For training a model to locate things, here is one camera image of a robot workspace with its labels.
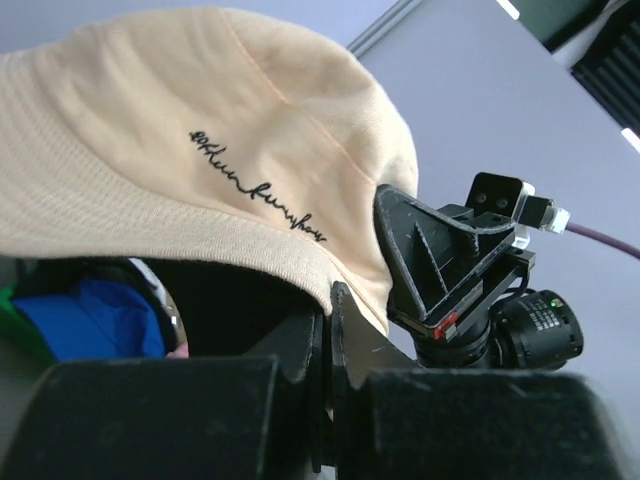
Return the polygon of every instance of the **ceiling light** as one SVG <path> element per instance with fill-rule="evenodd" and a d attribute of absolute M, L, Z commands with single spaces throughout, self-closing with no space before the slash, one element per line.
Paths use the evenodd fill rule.
<path fill-rule="evenodd" d="M 631 145 L 633 145 L 633 148 L 640 152 L 640 138 L 638 138 L 638 136 L 633 133 L 633 130 L 631 130 L 630 128 L 625 128 L 622 131 L 622 136 L 626 138 Z"/>
<path fill-rule="evenodd" d="M 516 7 L 514 7 L 509 0 L 498 0 L 498 3 L 502 8 L 506 10 L 506 12 L 513 18 L 517 20 L 520 18 L 520 12 Z"/>

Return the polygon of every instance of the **white connector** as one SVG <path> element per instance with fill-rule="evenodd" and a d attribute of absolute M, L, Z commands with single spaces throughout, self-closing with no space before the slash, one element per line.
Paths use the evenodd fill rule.
<path fill-rule="evenodd" d="M 520 192 L 520 198 L 518 198 L 518 205 L 516 209 L 522 208 L 524 200 L 536 194 L 536 187 L 527 182 L 522 182 L 522 191 Z M 529 229 L 525 225 L 516 225 L 515 228 L 516 239 L 511 244 L 514 248 L 525 250 L 529 243 L 531 243 L 531 236 L 529 235 Z"/>
<path fill-rule="evenodd" d="M 571 214 L 564 208 L 554 208 L 553 219 L 541 230 L 561 234 L 567 228 Z"/>

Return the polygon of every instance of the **blue cloth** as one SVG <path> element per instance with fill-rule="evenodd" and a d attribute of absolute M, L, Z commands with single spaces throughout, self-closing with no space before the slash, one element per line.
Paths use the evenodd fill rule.
<path fill-rule="evenodd" d="M 166 354 L 156 314 L 128 285 L 87 278 L 65 295 L 12 302 L 40 331 L 58 361 Z"/>

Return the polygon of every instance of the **cap brim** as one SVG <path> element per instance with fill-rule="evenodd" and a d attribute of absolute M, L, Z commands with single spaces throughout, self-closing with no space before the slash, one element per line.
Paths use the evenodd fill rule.
<path fill-rule="evenodd" d="M 223 262 L 282 278 L 325 312 L 332 284 L 353 284 L 344 265 L 315 242 L 225 212 L 224 205 L 161 196 L 109 168 L 57 117 L 32 74 L 32 54 L 0 57 L 0 253 Z M 365 313 L 386 332 L 380 315 Z"/>

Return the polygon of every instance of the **white surface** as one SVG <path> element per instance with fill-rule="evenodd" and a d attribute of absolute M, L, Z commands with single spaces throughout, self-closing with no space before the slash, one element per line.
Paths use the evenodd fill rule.
<path fill-rule="evenodd" d="M 638 153 L 495 0 L 427 2 L 362 61 L 413 130 L 421 200 L 464 202 L 479 171 L 517 176 L 573 221 L 640 244 Z M 568 233 L 531 235 L 532 287 L 564 296 L 586 337 L 566 371 L 598 385 L 640 451 L 640 264 Z"/>
<path fill-rule="evenodd" d="M 520 18 L 520 12 L 509 0 L 498 0 L 498 5 L 504 8 L 504 11 L 507 12 L 514 20 L 518 20 Z"/>
<path fill-rule="evenodd" d="M 571 213 L 567 212 L 564 208 L 557 208 L 553 220 L 544 230 L 551 233 L 564 233 L 570 219 Z"/>
<path fill-rule="evenodd" d="M 622 136 L 640 153 L 640 138 L 630 128 L 622 130 Z"/>

